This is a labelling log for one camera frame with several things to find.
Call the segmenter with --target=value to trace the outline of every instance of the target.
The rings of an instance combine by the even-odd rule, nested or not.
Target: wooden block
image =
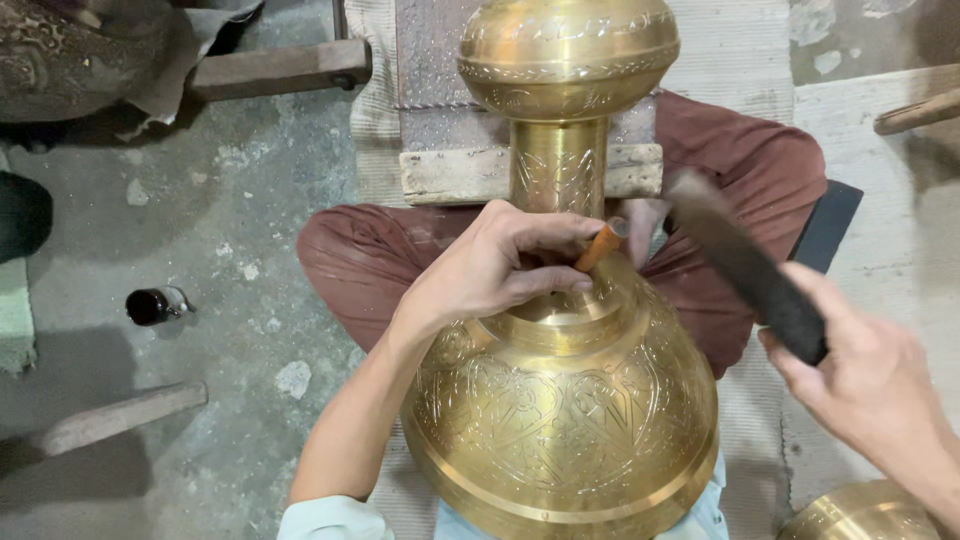
[[[658,144],[612,144],[606,193],[613,199],[657,197],[663,181]],[[410,206],[482,204],[510,194],[510,149],[400,154],[403,199]]]
[[[372,56],[364,39],[341,39],[319,45],[266,49],[206,57],[187,82],[204,101],[303,92],[370,80]]]

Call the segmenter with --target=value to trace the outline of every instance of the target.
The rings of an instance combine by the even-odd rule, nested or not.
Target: stone floor
[[[328,41],[331,21],[328,0],[272,0],[240,49]],[[182,380],[205,380],[210,403],[3,478],[0,538],[276,536],[306,434],[362,357],[294,248],[312,212],[355,199],[355,94],[215,103],[131,146],[9,152],[56,224],[29,262],[39,361],[0,377],[0,435]],[[196,316],[130,323],[127,294],[167,283]]]

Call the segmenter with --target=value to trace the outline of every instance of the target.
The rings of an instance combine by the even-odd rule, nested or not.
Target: reflective brass surface
[[[777,540],[939,540],[921,504],[891,480],[845,485],[786,524]]]
[[[661,0],[480,8],[459,66],[475,97],[511,118],[511,202],[603,217],[608,116],[678,51]],[[407,397],[420,470],[499,538],[651,538],[712,475],[717,395],[703,354],[620,254],[590,274],[589,293],[442,332]]]

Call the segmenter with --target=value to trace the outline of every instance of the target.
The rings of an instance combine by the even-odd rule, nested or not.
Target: light blue shirt
[[[720,493],[727,485],[723,453],[703,495],[683,518],[656,540],[730,540],[720,511]],[[443,501],[437,511],[434,540],[496,540],[461,517]],[[387,520],[372,504],[337,495],[296,503],[287,508],[277,540],[394,540]]]

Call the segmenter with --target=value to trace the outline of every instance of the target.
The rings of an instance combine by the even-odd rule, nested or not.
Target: hand
[[[670,203],[660,199],[622,199],[608,212],[627,220],[630,230],[620,251],[627,256],[637,272],[647,263],[650,240],[654,228],[670,211]]]
[[[521,254],[559,252],[576,258],[578,241],[604,222],[572,213],[524,213],[488,203],[476,220],[410,286],[397,312],[429,317],[431,330],[493,315],[550,291],[589,291],[590,276],[567,265],[521,267]]]
[[[824,276],[800,264],[783,271],[827,321],[829,355],[818,368],[788,353],[767,330],[760,341],[790,392],[824,428],[888,476],[909,455],[955,449],[930,382],[924,348],[907,329],[858,312]]]

